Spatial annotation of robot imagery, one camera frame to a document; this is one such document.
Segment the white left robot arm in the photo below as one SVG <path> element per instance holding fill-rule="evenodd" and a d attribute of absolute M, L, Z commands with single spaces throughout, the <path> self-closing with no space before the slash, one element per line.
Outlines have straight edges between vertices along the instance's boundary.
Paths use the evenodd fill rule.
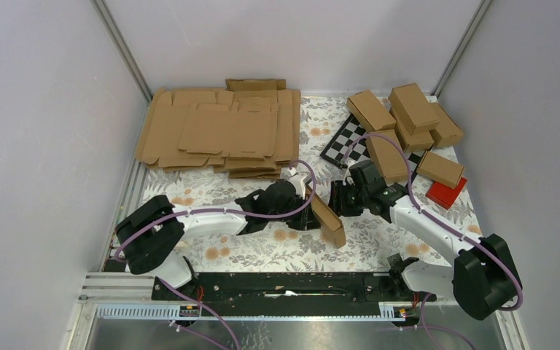
<path fill-rule="evenodd" d="M 120 245 L 114 258 L 133 275 L 149 273 L 168 283 L 181 300 L 197 289 L 188 259 L 175 252 L 183 238 L 212 234 L 242 236 L 263 230 L 270 222 L 298 221 L 314 199 L 306 194 L 311 177 L 301 173 L 278 180 L 224 206 L 189 207 L 156 195 L 115 228 Z"/>

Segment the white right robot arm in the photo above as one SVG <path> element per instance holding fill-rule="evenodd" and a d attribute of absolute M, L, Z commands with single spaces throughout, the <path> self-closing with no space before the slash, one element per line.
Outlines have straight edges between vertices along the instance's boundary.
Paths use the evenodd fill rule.
<path fill-rule="evenodd" d="M 372 161 L 349 166 L 344 179 L 332 182 L 330 205 L 340 217 L 369 211 L 414 234 L 448 263 L 434 265 L 415 257 L 392 263 L 389 291 L 396 299 L 429 293 L 455 300 L 477 320 L 521 306 L 522 283 L 502 237 L 480 236 L 428 210 L 410 184 L 385 182 Z"/>

